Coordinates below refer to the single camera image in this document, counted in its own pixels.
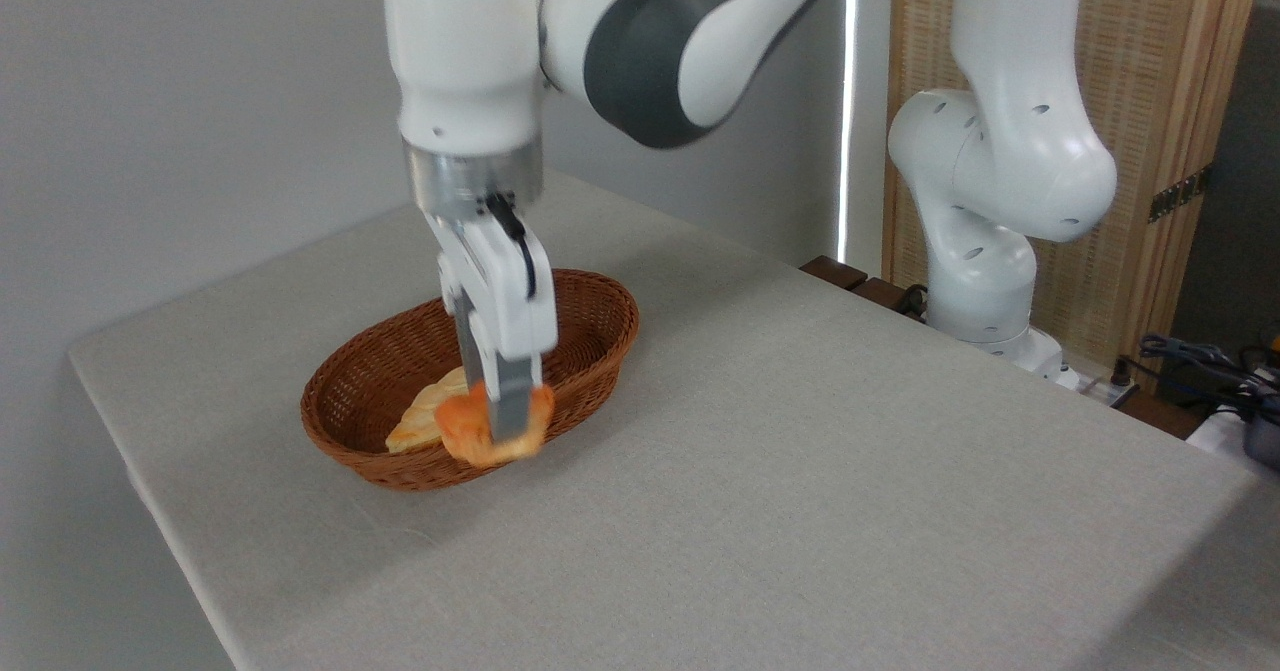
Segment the oval basket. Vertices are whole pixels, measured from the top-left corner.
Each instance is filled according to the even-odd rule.
[[[635,298],[621,283],[590,271],[556,269],[552,275],[559,339],[543,356],[543,380],[556,392],[548,442],[613,393],[640,328]],[[413,397],[461,365],[453,319],[435,298],[333,352],[302,393],[302,425],[320,451],[374,484],[426,490],[470,481],[500,466],[476,469],[439,442],[399,453],[385,446]]]

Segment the wooden panel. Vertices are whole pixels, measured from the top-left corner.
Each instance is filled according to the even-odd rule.
[[[1164,132],[1157,191],[1212,161],[1251,8],[1252,0],[1196,4]],[[1134,353],[1146,333],[1167,334],[1172,329],[1201,206],[1197,200],[1143,232],[1132,301],[1116,310],[1117,318],[1125,319],[1117,329],[1120,352]]]
[[[951,1],[895,0],[891,109],[919,91],[966,87],[948,47]],[[1085,238],[1033,242],[1041,270],[1032,320],[1070,351],[1110,364],[1135,329],[1171,321],[1199,205],[1155,225],[1147,216],[1157,192],[1212,156],[1247,12],[1239,0],[1082,0],[1078,74],[1119,188]],[[919,216],[901,175],[886,178],[884,275],[923,283]]]

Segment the gray wall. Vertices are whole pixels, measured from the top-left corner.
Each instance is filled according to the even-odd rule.
[[[552,100],[550,163],[829,251],[840,8],[716,137],[659,155]],[[381,0],[0,0],[0,667],[228,666],[65,348],[406,202],[397,105]]]
[[[1280,334],[1280,0],[1256,0],[1174,334],[1235,353]]]

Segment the white wall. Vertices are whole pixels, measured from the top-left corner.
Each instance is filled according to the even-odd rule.
[[[828,251],[840,5],[716,137],[648,152],[553,100],[550,163]],[[381,0],[0,0],[0,667],[228,667],[65,348],[406,201],[397,105]]]

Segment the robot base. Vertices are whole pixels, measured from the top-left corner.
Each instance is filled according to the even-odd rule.
[[[1080,384],[1080,375],[1062,361],[1062,347],[1060,343],[1039,329],[1028,327],[1027,330],[1009,341],[969,343],[974,348],[979,348],[992,356],[1000,356],[1020,369],[1025,369],[1037,376],[1043,376],[1046,380],[1051,380],[1071,391]]]

